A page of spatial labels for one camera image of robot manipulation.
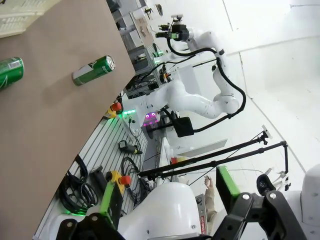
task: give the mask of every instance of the cardboard surface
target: cardboard surface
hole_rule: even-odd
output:
[[[0,91],[0,239],[29,240],[76,154],[135,71],[105,0],[62,0],[21,35],[0,39],[23,79]],[[75,86],[104,55],[114,72]]]

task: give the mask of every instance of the green can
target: green can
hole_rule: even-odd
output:
[[[22,79],[24,71],[24,62],[20,57],[0,61],[0,90]]]
[[[116,64],[109,55],[103,56],[72,74],[75,85],[80,86],[115,70]]]

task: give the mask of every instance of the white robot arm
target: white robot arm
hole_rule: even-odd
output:
[[[123,100],[122,104],[124,111],[135,110],[130,116],[134,120],[130,126],[132,130],[136,130],[142,126],[146,114],[158,111],[165,105],[168,105],[171,109],[176,111],[190,111],[209,119],[215,119],[221,113],[228,114],[228,116],[225,116],[225,119],[230,118],[244,108],[245,94],[229,80],[229,69],[226,65],[227,57],[224,54],[222,45],[215,33],[212,31],[202,32],[200,30],[186,28],[186,26],[182,24],[181,18],[182,17],[178,15],[175,23],[172,25],[172,29],[169,29],[168,27],[168,31],[157,33],[156,37],[167,38],[169,48],[174,54],[181,57],[190,57],[196,54],[193,53],[194,51],[197,52],[200,50],[197,53],[204,52],[202,49],[206,49],[205,51],[210,49],[211,52],[215,52],[215,56],[218,60],[218,69],[215,69],[216,66],[212,68],[212,77],[219,87],[220,93],[217,94],[213,100],[209,100],[198,94],[189,94],[186,92],[186,88],[182,81],[180,79],[174,79],[149,95]],[[176,52],[171,47],[170,38],[176,41],[186,42],[191,52]],[[240,111],[239,102],[234,97],[234,89],[242,91],[241,94],[244,103],[242,103]]]

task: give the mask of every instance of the person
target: person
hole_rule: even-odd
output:
[[[204,194],[204,205],[206,211],[206,221],[207,221],[207,229],[212,229],[214,225],[214,219],[217,214],[215,210],[215,188],[214,182],[211,177],[204,177],[204,185],[206,186],[205,194]]]

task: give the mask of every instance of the black cable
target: black cable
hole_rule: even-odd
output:
[[[138,143],[138,145],[137,145],[139,148],[138,150],[142,152],[141,143],[140,143],[138,137],[135,137],[135,141]],[[141,154],[139,154],[139,168],[142,168],[142,170],[143,170],[144,167],[141,165],[142,165]]]
[[[150,81],[149,80],[142,81],[142,80],[140,80],[140,77],[138,77],[138,79],[135,82],[136,82],[136,84],[140,84],[140,83],[152,83],[154,81],[155,81],[154,79],[152,79]]]
[[[193,57],[195,57],[195,55],[190,55],[190,56],[188,56],[188,58],[183,59],[183,60],[178,61],[178,62],[174,62],[174,61],[162,62],[162,63],[158,64],[157,66],[155,66],[154,68],[152,68],[152,70],[149,71],[146,75],[144,75],[144,76],[141,78],[140,83],[141,83],[146,77],[148,77],[150,74],[152,74],[152,72],[153,72],[154,70],[156,70],[158,67],[160,67],[160,66],[162,66],[162,65],[165,65],[165,64],[180,64],[180,63],[183,63],[183,62],[185,62],[185,61],[187,61],[187,60],[189,60],[189,59],[192,59]]]
[[[146,161],[148,161],[148,160],[152,159],[153,157],[158,156],[159,154],[161,154],[161,153],[159,152],[159,153],[157,153],[157,154],[155,154],[155,155],[153,155],[153,156],[149,157],[148,159],[144,160],[143,162],[146,162]]]
[[[163,52],[156,43],[154,43],[154,44],[155,44],[155,46],[159,49],[160,52]]]
[[[134,91],[136,91],[137,93],[129,95],[128,96],[129,99],[134,99],[134,98],[138,98],[138,97],[143,96],[143,95],[147,95],[147,93],[145,93],[144,91],[139,91],[139,89],[136,89]]]
[[[132,132],[131,128],[130,128],[130,124],[131,124],[131,121],[129,122],[129,130],[130,130],[131,135],[132,135],[134,138],[140,137],[140,135],[142,134],[142,130],[141,130],[141,132],[139,133],[138,136],[135,136],[134,133]]]
[[[251,140],[253,140],[253,139],[255,139],[256,137],[258,137],[260,134],[262,134],[264,131],[262,131],[262,132],[259,132],[259,134],[257,134],[256,136],[254,136],[253,138],[251,138]],[[232,155],[234,155],[236,152],[238,152],[239,150],[241,150],[242,149],[242,147],[241,148],[239,148],[239,149],[237,149],[236,151],[234,151],[233,153],[231,153],[229,156],[227,156],[225,159],[228,159],[228,158],[230,158]],[[211,172],[213,169],[214,169],[215,167],[213,167],[213,168],[211,168],[209,171],[206,171],[204,174],[202,174],[200,177],[198,177],[196,180],[194,180],[192,183],[190,183],[189,184],[189,186],[190,185],[192,185],[192,184],[194,184],[196,181],[198,181],[199,179],[201,179],[204,175],[206,175],[207,173],[209,173],[209,172]]]
[[[124,210],[122,210],[122,209],[121,209],[121,213],[122,213],[122,215],[123,215],[123,214],[128,215],[128,214],[127,214]]]
[[[126,162],[129,162],[129,165],[125,169]],[[137,175],[137,181],[138,184],[135,186],[135,188],[131,189],[130,187],[127,188],[128,194],[130,198],[133,200],[135,205],[140,204],[148,195],[148,189],[149,186],[147,186],[146,183],[144,183],[144,180],[142,180],[140,177],[138,177],[139,168],[135,164],[135,162],[128,156],[124,157],[121,161],[121,175],[130,175],[130,174],[136,174]]]
[[[122,114],[122,113],[124,112],[124,105],[122,104],[122,97],[123,97],[123,95],[121,96],[121,92],[120,92],[120,94],[118,95],[118,97],[117,97],[117,98],[115,99],[115,101],[114,101],[114,103],[115,103],[116,101],[118,101],[118,103],[121,104],[121,110],[115,111],[115,113],[116,113],[117,115],[120,115],[120,114]]]
[[[175,65],[173,65],[172,67],[170,67],[168,70],[167,70],[167,72],[169,72]]]
[[[166,179],[168,179],[168,180],[169,180],[169,182],[171,182],[171,180],[170,180],[168,177],[165,177],[165,178],[163,179],[162,184],[164,184],[164,183],[165,183]]]
[[[214,62],[214,61],[217,61],[217,59],[211,59],[211,60],[209,60],[209,61],[204,61],[204,62],[198,63],[198,64],[196,64],[196,65],[193,65],[192,67],[193,67],[193,68],[196,68],[196,67],[201,66],[201,65],[203,65],[203,64],[211,63],[211,62]]]
[[[171,22],[171,25],[170,25],[170,27],[169,27],[169,29],[168,29],[168,32],[170,32],[170,29],[171,29],[172,25],[174,24],[174,21],[175,21],[175,19],[173,18],[173,19],[172,19],[172,22]]]
[[[167,38],[166,39],[166,42],[168,44],[168,47],[169,49],[176,55],[178,56],[182,56],[182,57],[189,57],[189,56],[193,56],[193,55],[196,55],[196,54],[199,54],[199,53],[202,53],[202,52],[212,52],[213,54],[216,54],[217,51],[213,50],[212,48],[209,48],[209,47],[204,47],[204,48],[201,48],[201,49],[198,49],[198,50],[195,50],[195,51],[192,51],[192,52],[188,52],[188,53],[182,53],[182,52],[177,52],[176,50],[173,49],[173,47],[171,46],[171,43],[170,43],[170,38]],[[218,120],[204,126],[204,127],[201,127],[199,129],[194,129],[193,132],[194,133],[199,133],[203,130],[206,130],[218,123],[221,123],[223,120],[226,120],[226,119],[230,119],[232,117],[234,117],[235,115],[237,115],[238,113],[242,112],[246,106],[246,102],[247,102],[247,98],[246,98],[246,94],[245,92],[240,88],[238,87],[237,85],[235,85],[232,81],[230,81],[230,79],[226,76],[222,66],[221,66],[221,60],[219,57],[216,58],[216,64],[218,66],[218,69],[221,73],[221,76],[224,78],[224,80],[231,86],[233,87],[234,89],[236,89],[238,92],[241,93],[242,95],[242,104],[241,106],[239,107],[239,109],[233,113],[233,114],[227,114],[221,118],[219,118]]]
[[[71,213],[85,215],[87,210],[98,204],[98,196],[91,185],[87,183],[88,170],[79,155],[74,161],[79,165],[80,177],[72,175],[68,170],[58,188],[62,205]]]
[[[242,168],[242,169],[229,169],[228,168],[228,171],[254,171],[254,172],[259,172],[261,174],[265,174],[263,171],[260,171],[260,170],[256,170],[256,169],[245,169],[245,168]],[[199,171],[199,172],[187,172],[183,175],[180,175],[179,177],[182,177],[182,176],[185,176],[187,174],[203,174],[203,173],[208,173],[206,171]]]
[[[168,110],[165,107],[161,108],[161,110],[165,113],[165,115],[170,119],[171,122],[174,121],[174,118],[171,116],[170,112],[168,112]]]
[[[138,82],[138,84],[141,84],[141,83],[156,83],[156,81],[140,81],[140,82]]]

